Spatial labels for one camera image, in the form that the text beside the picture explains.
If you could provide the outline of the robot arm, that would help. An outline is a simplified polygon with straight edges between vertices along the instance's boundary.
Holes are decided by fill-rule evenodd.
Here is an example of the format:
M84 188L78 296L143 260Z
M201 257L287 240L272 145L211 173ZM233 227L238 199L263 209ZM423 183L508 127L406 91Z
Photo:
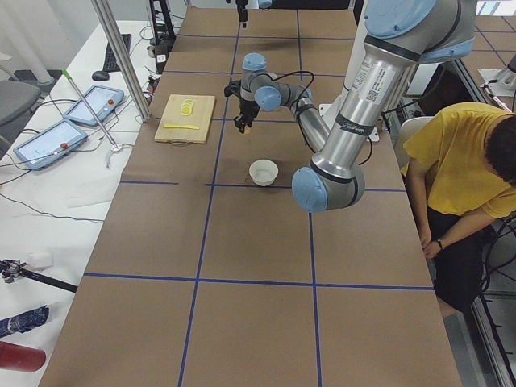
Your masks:
M364 59L349 90L343 91L335 120L328 126L308 89L275 79L266 58L243 59L243 76L224 89L239 99L235 126L252 125L260 111L289 108L313 150L310 164L295 172L292 192L309 213L343 209L364 192L356 163L401 75L413 65L439 63L468 55L473 46L474 1L370 1L364 8Z

